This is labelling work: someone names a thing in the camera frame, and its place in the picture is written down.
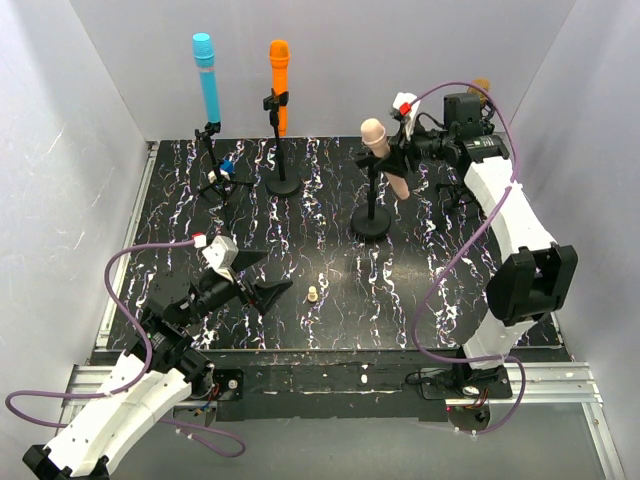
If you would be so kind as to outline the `pink microphone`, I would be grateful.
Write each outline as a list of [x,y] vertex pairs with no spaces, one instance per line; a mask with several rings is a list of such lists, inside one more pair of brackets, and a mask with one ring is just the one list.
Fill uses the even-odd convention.
[[[390,159],[391,148],[389,146],[386,129],[376,118],[369,118],[363,121],[360,127],[363,143],[369,148],[377,159]],[[400,200],[407,200],[410,196],[406,180],[394,173],[385,172],[396,197]]]

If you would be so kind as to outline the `tripod shock-mount mic stand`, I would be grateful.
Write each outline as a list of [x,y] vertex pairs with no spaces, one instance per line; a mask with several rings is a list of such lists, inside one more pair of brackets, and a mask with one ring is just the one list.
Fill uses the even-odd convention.
[[[492,134],[495,126],[491,122],[495,114],[495,106],[479,90],[469,88],[466,93],[450,94],[444,97],[444,125],[448,132],[453,132],[452,125],[460,125],[456,136],[471,139],[473,134]],[[436,192],[446,190],[450,194],[450,210],[458,206],[473,203],[470,191],[459,183],[437,183]]]

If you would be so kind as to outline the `round-base mic stand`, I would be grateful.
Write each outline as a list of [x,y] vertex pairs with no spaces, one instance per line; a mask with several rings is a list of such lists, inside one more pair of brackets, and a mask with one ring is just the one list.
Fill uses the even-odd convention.
[[373,242],[384,238],[391,227],[391,215],[378,204],[378,179],[380,172],[376,165],[379,159],[370,151],[359,152],[355,161],[359,169],[364,169],[368,178],[367,203],[358,206],[350,220],[350,227],[356,237]]
[[281,136],[279,133],[280,126],[280,110],[286,107],[289,99],[289,92],[283,91],[277,94],[271,89],[271,94],[263,99],[263,110],[269,112],[269,123],[273,129],[275,139],[275,162],[276,172],[268,176],[265,180],[266,191],[270,195],[278,198],[287,198],[295,195],[301,188],[301,178],[298,174],[292,173],[288,175],[285,167],[285,155],[281,145]]

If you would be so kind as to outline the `gold microphone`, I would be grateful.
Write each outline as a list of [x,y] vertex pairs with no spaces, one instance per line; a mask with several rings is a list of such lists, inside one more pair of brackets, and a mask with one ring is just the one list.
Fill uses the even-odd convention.
[[467,88],[468,93],[472,93],[478,96],[484,96],[490,91],[491,83],[487,78],[476,78],[471,82],[471,85]]

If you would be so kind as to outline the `tripod clip stand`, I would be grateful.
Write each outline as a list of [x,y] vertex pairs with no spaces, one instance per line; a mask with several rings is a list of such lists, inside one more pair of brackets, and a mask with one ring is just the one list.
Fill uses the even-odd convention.
[[196,140],[202,142],[206,147],[211,163],[211,169],[207,173],[208,184],[198,190],[198,195],[209,203],[212,203],[213,200],[207,195],[208,192],[211,192],[220,199],[224,227],[229,230],[230,218],[227,207],[231,196],[239,187],[254,189],[257,181],[238,180],[235,177],[234,165],[232,163],[225,163],[216,159],[213,151],[213,137],[218,134],[220,130],[220,122],[212,123],[208,121],[202,130],[196,129],[194,131]]

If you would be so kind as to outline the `orange microphone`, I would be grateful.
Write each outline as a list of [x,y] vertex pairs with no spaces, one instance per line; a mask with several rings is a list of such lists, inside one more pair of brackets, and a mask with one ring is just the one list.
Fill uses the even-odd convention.
[[[269,47],[269,60],[272,68],[272,89],[280,96],[288,91],[288,65],[290,60],[289,45],[285,40],[275,39]],[[279,135],[285,136],[287,131],[287,107],[279,107]]]

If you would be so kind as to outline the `blue microphone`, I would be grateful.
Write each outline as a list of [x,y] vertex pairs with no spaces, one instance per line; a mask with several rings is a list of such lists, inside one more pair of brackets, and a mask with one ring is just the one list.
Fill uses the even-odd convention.
[[215,72],[215,51],[211,36],[199,32],[192,36],[192,51],[207,114],[207,121],[212,124],[221,122],[218,88]]

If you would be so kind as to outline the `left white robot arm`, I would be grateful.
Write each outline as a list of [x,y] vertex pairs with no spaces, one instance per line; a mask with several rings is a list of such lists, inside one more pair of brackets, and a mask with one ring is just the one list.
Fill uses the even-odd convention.
[[190,327],[237,299],[265,315],[292,286],[262,282],[240,272],[265,258],[260,250],[216,253],[192,280],[172,271],[149,287],[137,333],[83,409],[49,442],[32,445],[23,463],[39,479],[107,479],[128,451],[179,403],[211,406],[242,397],[244,374],[219,368],[192,346]]

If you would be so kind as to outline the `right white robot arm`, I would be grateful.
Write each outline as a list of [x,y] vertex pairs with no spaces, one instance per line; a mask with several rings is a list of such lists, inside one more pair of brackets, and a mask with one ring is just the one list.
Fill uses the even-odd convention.
[[446,95],[443,120],[431,130],[420,124],[419,104],[416,95],[398,93],[392,105],[398,132],[389,136],[370,118],[361,124],[361,138],[398,198],[409,197],[407,177],[422,160],[443,160],[489,220],[501,266],[485,289],[488,311],[462,345],[457,366],[465,377],[494,372],[523,334],[563,307],[577,252],[559,244],[536,217],[515,178],[514,150],[495,132],[496,108],[481,91]]

